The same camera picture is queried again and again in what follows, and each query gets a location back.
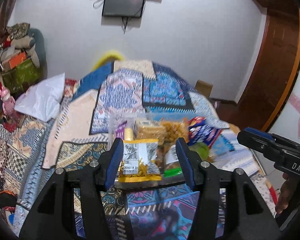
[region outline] orange box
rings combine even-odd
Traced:
[[[22,52],[16,56],[14,56],[13,58],[11,58],[9,60],[10,68],[13,69],[14,67],[20,65],[26,59],[27,59],[27,56],[26,56],[25,52]]]

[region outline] pink bunny toy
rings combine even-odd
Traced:
[[[2,86],[2,88],[0,89],[0,97],[2,100],[3,113],[9,117],[15,117],[16,111],[14,110],[14,105],[16,102],[14,98],[10,95],[9,89]]]

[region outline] patchwork blanket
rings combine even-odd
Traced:
[[[75,83],[66,80],[62,111],[56,120],[39,122],[23,116],[10,134],[0,125],[0,191],[18,194],[14,217],[0,213],[19,234],[40,190],[55,168],[81,169],[107,150],[108,114],[116,112],[200,113],[223,129],[212,150],[226,170],[243,168],[274,212],[265,176],[252,152],[241,146],[229,124],[219,120],[209,101],[170,68],[150,61],[106,64]],[[108,226],[114,239],[187,239],[198,192],[185,184],[126,193],[102,192]],[[84,237],[80,191],[74,191],[77,234]],[[216,236],[223,234],[225,191],[220,190]]]

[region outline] metal screw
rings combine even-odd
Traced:
[[[57,169],[56,169],[56,174],[60,175],[60,174],[62,174],[64,171],[65,171],[64,168],[57,168]]]
[[[92,168],[95,168],[99,165],[99,162],[98,161],[92,161],[89,163],[89,165],[92,167]]]
[[[237,169],[235,169],[235,172],[236,172],[237,174],[239,174],[239,175],[242,175],[242,174],[244,174],[244,170],[243,170],[243,169],[241,169],[241,168],[237,168]]]
[[[201,166],[202,166],[203,168],[208,168],[208,167],[210,166],[210,163],[208,163],[208,162],[206,162],[206,161],[201,162],[200,164],[201,164]]]

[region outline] bed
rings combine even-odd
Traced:
[[[233,126],[219,120],[209,101],[171,68],[151,61],[112,62],[80,81],[66,79],[61,112],[47,123],[22,115],[15,132],[0,124],[0,192],[18,195],[14,214],[0,214],[18,236],[36,197],[56,168],[81,169],[108,147],[111,112],[204,113],[223,131],[213,150],[225,153],[221,168],[243,168],[274,214],[275,194],[252,152],[236,140]],[[198,192],[185,184],[165,189],[125,192],[111,188],[102,202],[114,239],[186,239]],[[80,191],[74,191],[77,234],[84,237]],[[220,189],[216,236],[224,229],[225,191]]]

